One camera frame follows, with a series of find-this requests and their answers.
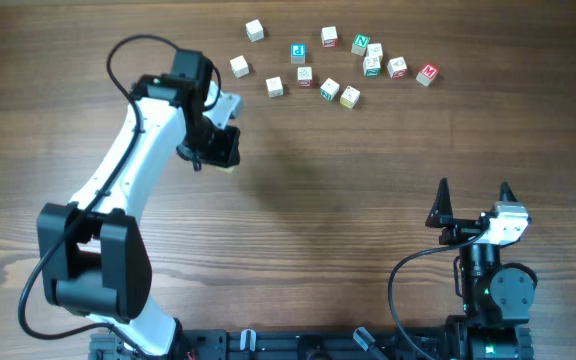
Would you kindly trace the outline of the plain wooden block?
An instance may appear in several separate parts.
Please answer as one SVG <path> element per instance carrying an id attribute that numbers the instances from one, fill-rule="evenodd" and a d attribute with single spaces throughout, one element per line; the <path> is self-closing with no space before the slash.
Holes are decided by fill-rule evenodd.
<path id="1" fill-rule="evenodd" d="M 236 78 L 248 75 L 250 72 L 248 62 L 243 55 L 237 56 L 230 60 L 231 70 Z"/>

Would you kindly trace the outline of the red edged picture block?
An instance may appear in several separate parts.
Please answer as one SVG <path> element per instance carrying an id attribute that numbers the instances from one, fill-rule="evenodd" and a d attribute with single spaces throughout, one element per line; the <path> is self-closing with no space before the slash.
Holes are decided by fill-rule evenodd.
<path id="1" fill-rule="evenodd" d="M 297 85 L 300 88 L 310 88 L 313 86 L 313 72 L 311 67 L 297 68 Z"/>

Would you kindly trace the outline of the blue P letter block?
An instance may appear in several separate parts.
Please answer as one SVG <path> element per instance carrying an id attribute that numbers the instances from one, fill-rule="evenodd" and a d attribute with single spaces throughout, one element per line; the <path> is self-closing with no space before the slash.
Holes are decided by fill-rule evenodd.
<path id="1" fill-rule="evenodd" d="M 306 62 L 306 47 L 302 43 L 295 43 L 290 46 L 290 57 L 292 64 L 304 64 Z"/>

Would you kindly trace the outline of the green edged picture block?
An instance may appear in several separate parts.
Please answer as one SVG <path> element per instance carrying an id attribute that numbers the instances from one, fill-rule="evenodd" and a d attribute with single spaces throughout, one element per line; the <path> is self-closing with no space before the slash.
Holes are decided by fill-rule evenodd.
<path id="1" fill-rule="evenodd" d="M 328 78 L 320 87 L 320 95 L 329 102 L 332 102 L 338 91 L 340 85 L 331 78 Z"/>

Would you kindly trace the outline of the yellow picture block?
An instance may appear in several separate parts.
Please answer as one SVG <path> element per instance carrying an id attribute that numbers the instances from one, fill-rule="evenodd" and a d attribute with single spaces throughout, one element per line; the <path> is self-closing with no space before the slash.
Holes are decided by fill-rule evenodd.
<path id="1" fill-rule="evenodd" d="M 340 103 L 349 109 L 353 109 L 359 98 L 360 91 L 352 86 L 347 86 L 340 97 Z"/>

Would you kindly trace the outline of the yellow edged wooden block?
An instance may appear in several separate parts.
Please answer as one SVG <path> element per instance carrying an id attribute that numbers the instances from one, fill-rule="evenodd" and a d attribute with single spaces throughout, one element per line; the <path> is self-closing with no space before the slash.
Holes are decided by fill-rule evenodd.
<path id="1" fill-rule="evenodd" d="M 227 174 L 232 174 L 235 169 L 236 169 L 236 167 L 234 167 L 234 166 L 228 167 L 228 168 L 221 168 L 221 167 L 217 168 L 217 170 L 220 170 L 220 171 L 227 173 Z"/>

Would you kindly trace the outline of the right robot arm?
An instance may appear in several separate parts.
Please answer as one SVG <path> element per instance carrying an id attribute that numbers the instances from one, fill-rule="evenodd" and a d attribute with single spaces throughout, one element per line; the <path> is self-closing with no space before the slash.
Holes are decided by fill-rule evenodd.
<path id="1" fill-rule="evenodd" d="M 442 359 L 530 360 L 535 357 L 530 319 L 538 278 L 520 263 L 503 263 L 501 250 L 517 243 L 531 224 L 507 183 L 499 200 L 476 220 L 453 215 L 448 182 L 441 179 L 425 225 L 440 228 L 441 245 L 458 246 L 453 261 L 464 314 L 446 319 L 437 353 Z"/>

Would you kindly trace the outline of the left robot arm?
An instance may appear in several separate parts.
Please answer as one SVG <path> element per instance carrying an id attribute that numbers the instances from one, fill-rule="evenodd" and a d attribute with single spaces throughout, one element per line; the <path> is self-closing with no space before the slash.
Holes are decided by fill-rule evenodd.
<path id="1" fill-rule="evenodd" d="M 202 53 L 177 50 L 170 73 L 144 75 L 128 94 L 119 135 L 94 176 L 68 204 L 37 218 L 37 277 L 53 306 L 115 333 L 137 359 L 190 359 L 180 321 L 150 294 L 152 267 L 139 230 L 148 197 L 171 154 L 190 162 L 239 164 L 238 95 L 221 89 Z"/>

